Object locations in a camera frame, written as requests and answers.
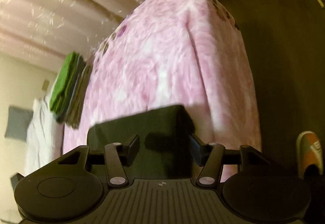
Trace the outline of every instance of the slipper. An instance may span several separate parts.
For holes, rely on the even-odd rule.
[[[304,131],[299,134],[297,141],[298,176],[304,178],[308,168],[316,168],[316,173],[324,172],[323,152],[317,135],[312,131]]]

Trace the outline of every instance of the wall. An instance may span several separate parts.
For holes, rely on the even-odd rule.
[[[10,176],[23,173],[25,145],[22,141],[5,139],[8,107],[15,105],[32,109],[34,98],[44,95],[45,79],[50,84],[56,74],[34,67],[28,63],[0,54],[0,219],[17,218]]]

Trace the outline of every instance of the pink floral blanket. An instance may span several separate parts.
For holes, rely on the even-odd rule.
[[[216,0],[137,7],[95,53],[80,127],[65,128],[63,153],[86,144],[96,123],[172,104],[186,107],[204,142],[261,147],[243,39]]]

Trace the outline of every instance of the floor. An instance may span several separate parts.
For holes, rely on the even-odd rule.
[[[316,132],[325,149],[325,9],[316,0],[219,1],[243,35],[263,153],[296,173],[299,133]]]

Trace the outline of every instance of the stack of folded clothes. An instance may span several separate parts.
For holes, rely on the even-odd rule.
[[[83,57],[72,52],[63,62],[50,100],[50,110],[58,123],[78,128],[83,108],[83,101],[92,71]]]

